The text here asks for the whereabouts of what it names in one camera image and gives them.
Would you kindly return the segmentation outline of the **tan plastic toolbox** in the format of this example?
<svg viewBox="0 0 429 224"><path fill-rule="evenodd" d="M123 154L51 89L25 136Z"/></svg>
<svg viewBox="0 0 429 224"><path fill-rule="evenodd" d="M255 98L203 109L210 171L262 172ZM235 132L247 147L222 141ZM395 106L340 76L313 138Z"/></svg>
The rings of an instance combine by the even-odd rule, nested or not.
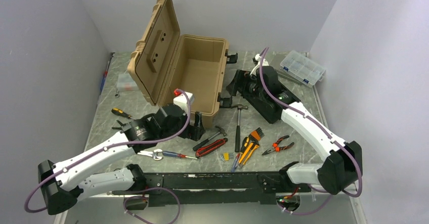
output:
<svg viewBox="0 0 429 224"><path fill-rule="evenodd" d="M200 112L204 127L211 128L226 66L237 60L224 38L181 34L173 0L157 0L127 71L152 106L172 103L177 88L192 93L191 112Z"/></svg>

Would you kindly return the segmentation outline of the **large black-handled hammer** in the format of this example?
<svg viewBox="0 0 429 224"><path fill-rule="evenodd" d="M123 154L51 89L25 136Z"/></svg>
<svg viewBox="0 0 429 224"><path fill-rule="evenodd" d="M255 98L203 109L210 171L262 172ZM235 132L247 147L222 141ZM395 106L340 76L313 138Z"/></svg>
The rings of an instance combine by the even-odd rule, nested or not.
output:
<svg viewBox="0 0 429 224"><path fill-rule="evenodd" d="M240 143L241 143L241 128L240 128L240 123L241 123L241 111L242 110L247 110L248 106L246 105L242 105L242 104L236 104L233 105L231 108L236 108L237 109L237 126L236 126L236 133L235 133L235 152L238 153L240 151Z"/></svg>

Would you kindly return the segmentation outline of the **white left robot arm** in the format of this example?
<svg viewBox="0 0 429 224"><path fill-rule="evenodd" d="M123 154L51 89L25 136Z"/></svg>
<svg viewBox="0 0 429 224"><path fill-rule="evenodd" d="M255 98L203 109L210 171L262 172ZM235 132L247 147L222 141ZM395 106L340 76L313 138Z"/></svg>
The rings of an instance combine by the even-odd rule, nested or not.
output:
<svg viewBox="0 0 429 224"><path fill-rule="evenodd" d="M112 172L99 173L99 170L143 153L173 135L198 141L205 132L201 112L196 111L188 119L187 108L175 104L119 125L109 139L76 157L57 163L46 160L38 165L40 190L49 215L64 212L77 202L104 192L142 192L147 188L147 179L137 164Z"/></svg>

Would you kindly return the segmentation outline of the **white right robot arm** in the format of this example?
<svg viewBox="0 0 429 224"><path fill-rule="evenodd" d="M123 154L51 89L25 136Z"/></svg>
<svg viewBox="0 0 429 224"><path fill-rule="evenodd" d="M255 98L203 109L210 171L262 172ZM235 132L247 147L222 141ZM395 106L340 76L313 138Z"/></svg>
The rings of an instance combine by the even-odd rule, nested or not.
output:
<svg viewBox="0 0 429 224"><path fill-rule="evenodd" d="M353 197L361 195L361 146L355 141L347 142L317 120L302 101L279 81L273 67L263 66L262 71L255 73L237 70L226 89L232 96L241 94L268 123L282 120L291 126L323 161L319 164L298 161L287 164L279 171L281 189L291 191L299 184L319 185L325 192L336 195L358 183Z"/></svg>

